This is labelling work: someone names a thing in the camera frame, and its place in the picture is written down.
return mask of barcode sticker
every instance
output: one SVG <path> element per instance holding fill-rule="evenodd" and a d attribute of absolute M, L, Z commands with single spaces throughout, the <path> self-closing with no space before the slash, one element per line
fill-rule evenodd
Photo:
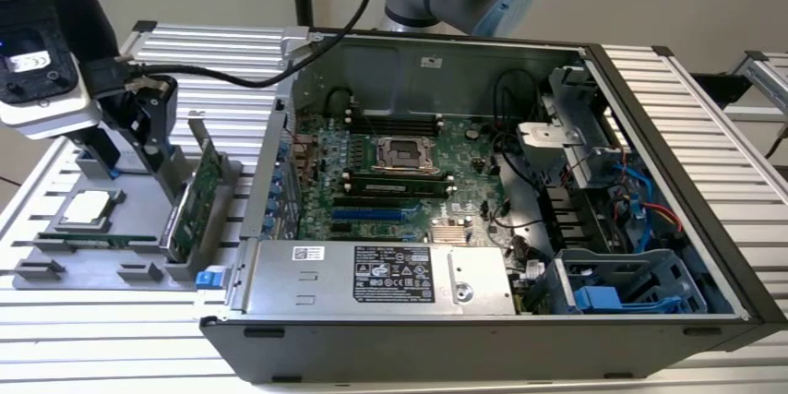
<path fill-rule="evenodd" d="M 324 246 L 293 246 L 293 260 L 323 260 Z"/>

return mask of white sticker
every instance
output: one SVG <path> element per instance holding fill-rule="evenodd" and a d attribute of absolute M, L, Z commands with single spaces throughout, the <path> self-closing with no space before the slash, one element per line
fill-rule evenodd
<path fill-rule="evenodd" d="M 367 185 L 364 189 L 369 191 L 408 191 L 408 188 L 400 185 Z"/>
<path fill-rule="evenodd" d="M 324 246 L 293 246 L 293 260 L 323 260 Z"/>
<path fill-rule="evenodd" d="M 443 59 L 440 57 L 423 57 L 421 68 L 436 68 L 441 69 Z"/>

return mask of green motherboard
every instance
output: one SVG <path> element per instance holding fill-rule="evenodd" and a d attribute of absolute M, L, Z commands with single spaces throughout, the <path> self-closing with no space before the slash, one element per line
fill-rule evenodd
<path fill-rule="evenodd" d="M 464 237 L 467 245 L 505 245 L 509 233 L 492 225 L 481 217 L 481 208 L 497 208 L 504 201 L 500 166 L 492 160 L 492 144 L 488 135 L 483 135 L 483 125 L 463 118 L 443 118 L 441 129 L 432 137 L 355 134 L 341 119 L 324 118 L 319 115 L 299 119 L 297 140 L 301 145 L 299 161 L 301 189 L 301 217 L 299 238 L 315 240 L 379 240 L 397 242 L 461 243 L 451 241 L 443 233 Z M 381 147 L 395 147 L 419 140 L 421 154 L 428 154 L 424 170 L 416 175 L 381 174 Z M 417 165 L 415 156 L 403 156 Z M 376 182 L 380 197 L 347 198 L 344 178 L 352 174 L 357 183 Z M 440 178 L 451 178 L 452 186 L 443 186 Z M 400 194 L 407 186 L 416 184 L 412 194 Z M 421 197 L 419 192 L 435 194 Z M 399 214 L 393 220 L 344 220 L 343 214 L 365 216 L 368 213 L 389 209 L 368 208 L 377 201 L 396 201 Z M 336 212 L 337 202 L 351 202 L 351 208 Z"/>

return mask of green circuit board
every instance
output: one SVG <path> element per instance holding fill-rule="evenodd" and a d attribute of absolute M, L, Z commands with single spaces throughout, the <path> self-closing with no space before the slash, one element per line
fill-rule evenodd
<path fill-rule="evenodd" d="M 491 139 L 480 135 L 465 137 L 471 129 L 480 132 L 481 124 L 468 119 L 445 118 L 441 133 L 425 137 L 431 146 L 433 175 L 451 173 L 456 191 L 447 198 L 401 198 L 404 220 L 344 221 L 332 218 L 333 199 L 345 197 L 343 172 L 379 173 L 377 141 L 381 137 L 351 134 L 340 119 L 307 116 L 300 119 L 297 133 L 313 140 L 316 149 L 308 163 L 325 161 L 325 171 L 316 169 L 301 176 L 301 217 L 299 238 L 315 240 L 376 239 L 403 242 L 429 241 L 436 226 L 467 226 L 468 245 L 505 244 L 509 233 L 489 233 L 489 221 L 480 217 L 480 206 L 488 202 L 495 209 L 504 200 L 504 188 L 497 174 L 491 174 Z M 331 229 L 333 223 L 349 225 L 347 232 Z"/>

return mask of red cable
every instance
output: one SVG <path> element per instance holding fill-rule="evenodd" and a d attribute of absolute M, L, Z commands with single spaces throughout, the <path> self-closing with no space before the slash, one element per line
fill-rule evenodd
<path fill-rule="evenodd" d="M 679 216 L 676 216 L 676 214 L 673 213 L 673 211 L 671 211 L 664 206 L 657 205 L 656 203 L 643 202 L 643 206 L 647 207 L 647 208 L 657 209 L 659 211 L 664 212 L 676 221 L 676 226 L 677 226 L 679 233 L 681 232 L 681 228 L 683 228 L 681 221 L 679 220 Z"/>

